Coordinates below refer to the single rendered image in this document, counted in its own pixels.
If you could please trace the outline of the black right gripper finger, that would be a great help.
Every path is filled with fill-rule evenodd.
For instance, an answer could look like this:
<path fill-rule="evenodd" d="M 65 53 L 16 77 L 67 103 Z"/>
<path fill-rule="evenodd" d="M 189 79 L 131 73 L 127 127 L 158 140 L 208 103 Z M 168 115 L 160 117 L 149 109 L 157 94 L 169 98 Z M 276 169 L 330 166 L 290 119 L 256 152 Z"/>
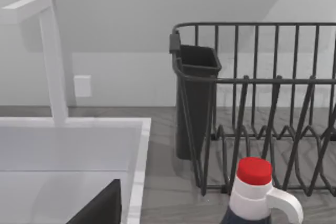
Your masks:
<path fill-rule="evenodd" d="M 66 224 L 121 224 L 121 180 L 114 179 Z"/>

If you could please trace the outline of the white sink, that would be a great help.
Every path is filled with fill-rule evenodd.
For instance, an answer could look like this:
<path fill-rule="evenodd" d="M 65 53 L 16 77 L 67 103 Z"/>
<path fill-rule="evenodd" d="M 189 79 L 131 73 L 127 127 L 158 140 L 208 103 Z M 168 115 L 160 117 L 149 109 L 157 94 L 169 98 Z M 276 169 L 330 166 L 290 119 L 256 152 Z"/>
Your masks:
<path fill-rule="evenodd" d="M 66 224 L 114 179 L 121 224 L 140 224 L 150 118 L 0 127 L 0 224 Z"/>

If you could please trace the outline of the dark grey cutlery holder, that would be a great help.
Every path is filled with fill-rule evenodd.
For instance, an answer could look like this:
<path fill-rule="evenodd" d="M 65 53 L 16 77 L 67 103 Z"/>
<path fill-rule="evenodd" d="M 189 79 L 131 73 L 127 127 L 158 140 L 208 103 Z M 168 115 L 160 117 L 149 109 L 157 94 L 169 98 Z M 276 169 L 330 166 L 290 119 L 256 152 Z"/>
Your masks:
<path fill-rule="evenodd" d="M 218 73 L 222 68 L 216 51 L 210 47 L 182 45 L 180 56 L 183 72 L 189 76 L 218 77 Z M 210 85 L 209 82 L 185 82 L 196 157 L 200 156 L 205 137 Z M 182 94 L 180 92 L 177 93 L 176 108 L 176 155 L 179 159 L 190 160 L 188 134 L 182 105 Z"/>

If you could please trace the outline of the tall white tap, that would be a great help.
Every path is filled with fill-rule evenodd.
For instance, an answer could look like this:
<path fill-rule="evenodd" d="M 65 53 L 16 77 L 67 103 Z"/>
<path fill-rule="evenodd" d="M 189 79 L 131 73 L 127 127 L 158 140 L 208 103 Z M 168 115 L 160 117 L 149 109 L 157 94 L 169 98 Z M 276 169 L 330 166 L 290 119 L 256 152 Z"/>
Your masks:
<path fill-rule="evenodd" d="M 18 24 L 39 16 L 51 117 L 0 117 L 0 127 L 52 127 L 68 120 L 65 71 L 53 0 L 19 0 L 0 10 L 1 24 Z"/>

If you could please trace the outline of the red capped white blue bottle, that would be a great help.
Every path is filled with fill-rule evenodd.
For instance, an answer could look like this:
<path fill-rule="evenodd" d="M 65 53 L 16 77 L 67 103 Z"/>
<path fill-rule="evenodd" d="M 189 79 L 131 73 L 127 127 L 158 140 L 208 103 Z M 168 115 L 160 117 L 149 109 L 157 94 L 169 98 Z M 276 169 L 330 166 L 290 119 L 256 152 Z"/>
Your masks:
<path fill-rule="evenodd" d="M 254 156 L 240 159 L 229 204 L 219 224 L 272 224 L 272 209 L 285 213 L 290 224 L 303 223 L 299 200 L 273 186 L 271 164 Z"/>

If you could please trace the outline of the white wall socket plate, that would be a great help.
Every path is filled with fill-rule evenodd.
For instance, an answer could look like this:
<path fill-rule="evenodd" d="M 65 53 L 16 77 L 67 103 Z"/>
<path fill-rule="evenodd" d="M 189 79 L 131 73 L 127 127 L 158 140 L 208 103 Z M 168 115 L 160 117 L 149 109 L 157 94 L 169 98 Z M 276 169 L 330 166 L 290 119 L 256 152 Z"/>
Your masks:
<path fill-rule="evenodd" d="M 92 96 L 91 76 L 75 75 L 74 87 L 76 98 L 88 98 Z"/>

